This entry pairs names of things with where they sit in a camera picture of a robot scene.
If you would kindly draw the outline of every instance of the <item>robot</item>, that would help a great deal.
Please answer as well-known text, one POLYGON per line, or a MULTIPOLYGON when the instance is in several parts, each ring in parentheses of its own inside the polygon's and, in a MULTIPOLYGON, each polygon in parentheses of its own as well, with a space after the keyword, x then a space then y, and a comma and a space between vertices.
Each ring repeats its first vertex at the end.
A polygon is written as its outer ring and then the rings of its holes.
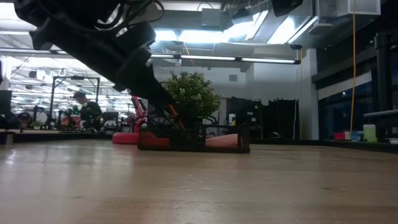
MULTIPOLYGON (((271 3, 276 16, 282 16, 302 0, 271 3)), ((17 16, 37 27, 29 32, 35 50, 50 50, 56 45, 115 83, 114 89, 128 89, 132 95, 147 99, 184 129, 174 110, 175 100, 155 79, 152 64, 148 65, 151 53, 147 49, 156 37, 149 23, 163 15, 147 19, 153 15, 152 4, 164 12, 159 0, 14 0, 17 16), (116 9, 115 18, 107 23, 116 9), (135 22, 143 15, 146 21, 135 22)))

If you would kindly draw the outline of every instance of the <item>person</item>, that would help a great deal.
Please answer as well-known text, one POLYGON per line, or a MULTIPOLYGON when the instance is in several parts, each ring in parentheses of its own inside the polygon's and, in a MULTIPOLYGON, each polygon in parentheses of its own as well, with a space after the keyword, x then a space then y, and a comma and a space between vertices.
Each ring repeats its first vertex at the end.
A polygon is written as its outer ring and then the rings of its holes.
POLYGON ((80 91, 76 92, 73 98, 82 105, 80 110, 81 119, 91 123, 93 128, 100 131, 101 118, 103 118, 101 107, 96 102, 87 99, 86 93, 80 91))

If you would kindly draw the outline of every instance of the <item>fluorescent light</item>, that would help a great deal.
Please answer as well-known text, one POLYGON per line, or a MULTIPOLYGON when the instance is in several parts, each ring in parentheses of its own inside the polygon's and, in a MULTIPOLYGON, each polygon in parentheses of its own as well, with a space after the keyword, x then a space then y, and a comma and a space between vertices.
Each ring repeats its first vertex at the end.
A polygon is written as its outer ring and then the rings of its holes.
POLYGON ((151 58, 174 58, 174 55, 152 54, 151 58))
POLYGON ((0 34, 2 35, 29 35, 29 32, 26 31, 2 31, 0 30, 0 34))
POLYGON ((79 91, 80 90, 80 88, 77 87, 77 86, 68 86, 67 88, 70 89, 70 90, 75 90, 75 91, 79 91))
POLYGON ((88 91, 88 90, 86 90, 86 89, 82 89, 83 91, 85 91, 85 92, 87 92, 87 93, 90 93, 90 94, 92 94, 92 95, 95 95, 96 93, 93 93, 92 91, 88 91))
MULTIPOLYGON (((51 96, 51 93, 35 93, 35 92, 17 92, 13 91, 13 95, 27 95, 27 96, 51 96)), ((54 93, 54 97, 72 96, 73 93, 54 93)))
POLYGON ((18 101, 25 100, 25 99, 23 99, 23 98, 20 97, 20 96, 12 97, 12 99, 13 99, 13 100, 18 100, 18 101))
POLYGON ((198 55, 181 55, 182 59, 199 59, 199 60, 227 60, 233 61, 234 57, 216 57, 216 56, 198 56, 198 55))
POLYGON ((290 40, 288 41, 288 43, 292 43, 293 41, 295 41, 298 37, 300 37, 308 28, 310 28, 310 26, 312 26, 312 24, 314 22, 316 22, 318 20, 318 16, 315 16, 314 18, 312 18, 310 20, 310 22, 308 22, 303 28, 301 28, 292 38, 290 38, 290 40))
POLYGON ((178 40, 187 43, 220 43, 223 40, 223 33, 221 31, 184 30, 178 40))
POLYGON ((155 41, 175 41, 177 40, 177 35, 174 30, 155 30, 156 39, 155 41))
POLYGON ((242 62, 261 62, 261 63, 295 63, 295 60, 271 59, 271 58, 242 58, 242 62))
POLYGON ((294 31, 294 20, 289 16, 274 32, 272 37, 268 40, 268 44, 284 44, 294 35, 294 31))
POLYGON ((14 9, 14 3, 0 3, 0 19, 7 19, 12 21, 20 21, 14 9))
POLYGON ((25 54, 51 54, 49 50, 32 50, 32 49, 0 49, 0 52, 7 53, 25 53, 25 54))
POLYGON ((254 16, 253 16, 253 19, 254 19, 255 23, 254 23, 252 29, 248 32, 248 34, 247 34, 247 36, 245 38, 246 40, 252 39, 255 36, 257 31, 260 29, 261 24, 266 19, 267 15, 268 15, 268 12, 269 12, 268 10, 262 11, 260 13, 260 15, 258 16, 257 20, 255 20, 254 16))
MULTIPOLYGON (((61 79, 57 79, 56 80, 57 83, 61 83, 61 79)), ((70 83, 66 82, 66 81, 62 81, 63 85, 70 85, 70 83)))
POLYGON ((254 22, 241 22, 224 30, 222 42, 228 42, 230 38, 237 38, 247 35, 254 25, 254 22))
POLYGON ((165 10, 179 10, 179 11, 202 11, 202 9, 221 9, 220 2, 201 2, 201 1, 162 1, 165 10))
POLYGON ((82 69, 89 69, 87 65, 82 63, 81 61, 74 59, 74 58, 55 58, 57 62, 62 63, 70 68, 82 68, 82 69))

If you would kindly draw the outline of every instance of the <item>white wall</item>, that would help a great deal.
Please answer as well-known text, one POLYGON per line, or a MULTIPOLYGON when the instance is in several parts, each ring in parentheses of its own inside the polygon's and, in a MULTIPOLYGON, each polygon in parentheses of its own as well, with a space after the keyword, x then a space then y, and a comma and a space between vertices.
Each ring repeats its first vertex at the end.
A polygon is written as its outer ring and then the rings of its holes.
POLYGON ((205 74, 207 80, 212 82, 212 86, 215 92, 224 98, 232 96, 238 98, 245 98, 245 79, 246 73, 241 72, 240 68, 198 68, 198 67, 154 67, 154 73, 158 81, 164 81, 170 78, 170 71, 174 71, 176 74, 180 72, 202 72, 205 74), (229 75, 237 75, 237 82, 230 82, 229 75))
POLYGON ((254 63, 247 71, 246 98, 261 99, 263 105, 269 100, 298 98, 297 89, 298 65, 279 65, 254 63))
POLYGON ((312 76, 317 74, 317 51, 308 49, 302 62, 302 77, 297 75, 298 87, 302 88, 300 95, 300 124, 302 139, 319 139, 318 125, 318 92, 312 83, 312 76))

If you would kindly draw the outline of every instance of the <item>wooden table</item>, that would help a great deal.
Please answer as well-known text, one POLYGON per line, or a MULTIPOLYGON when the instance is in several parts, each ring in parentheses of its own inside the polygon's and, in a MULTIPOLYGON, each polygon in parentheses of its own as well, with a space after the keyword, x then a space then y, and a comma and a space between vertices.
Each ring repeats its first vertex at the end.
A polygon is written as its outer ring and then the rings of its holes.
MULTIPOLYGON (((10 129, 8 131, 14 132, 16 134, 21 134, 20 129, 10 129)), ((24 134, 58 134, 58 130, 38 130, 38 129, 23 129, 24 134)))
POLYGON ((398 155, 252 145, 138 151, 110 141, 0 148, 0 223, 397 223, 398 155))

